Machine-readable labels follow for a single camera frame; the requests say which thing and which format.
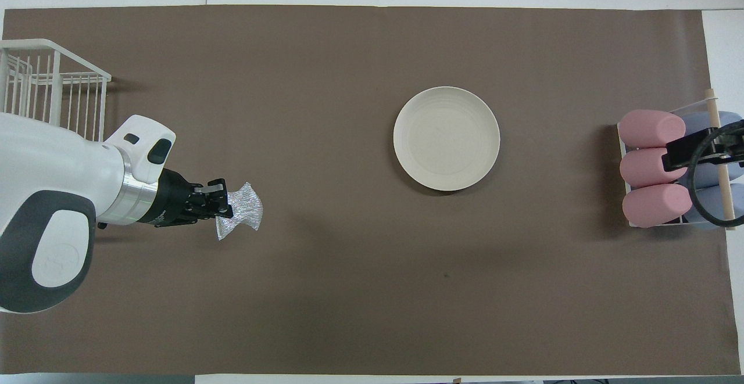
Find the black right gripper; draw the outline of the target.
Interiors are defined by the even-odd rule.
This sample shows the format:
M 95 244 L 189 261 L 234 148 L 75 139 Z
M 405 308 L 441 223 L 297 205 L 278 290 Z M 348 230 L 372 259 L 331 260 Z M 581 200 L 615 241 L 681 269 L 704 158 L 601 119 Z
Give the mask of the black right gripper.
M 672 172 L 690 165 L 693 153 L 701 149 L 697 162 L 717 159 L 722 153 L 726 161 L 743 161 L 743 124 L 727 124 L 718 130 L 715 139 L 705 141 L 713 130 L 699 130 L 666 144 L 664 171 Z

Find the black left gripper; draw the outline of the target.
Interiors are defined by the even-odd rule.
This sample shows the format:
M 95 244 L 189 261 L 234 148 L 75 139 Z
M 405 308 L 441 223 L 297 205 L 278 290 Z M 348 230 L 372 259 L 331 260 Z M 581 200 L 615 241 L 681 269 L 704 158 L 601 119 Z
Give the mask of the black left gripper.
M 231 219 L 233 207 L 227 201 L 227 187 L 224 178 L 216 178 L 202 184 L 188 182 L 178 172 L 164 169 L 160 173 L 156 197 L 152 206 L 142 217 L 142 223 L 156 227 L 190 225 L 199 218 L 190 210 L 189 197 L 195 188 L 201 188 L 201 194 L 208 200 L 201 206 L 201 219 Z

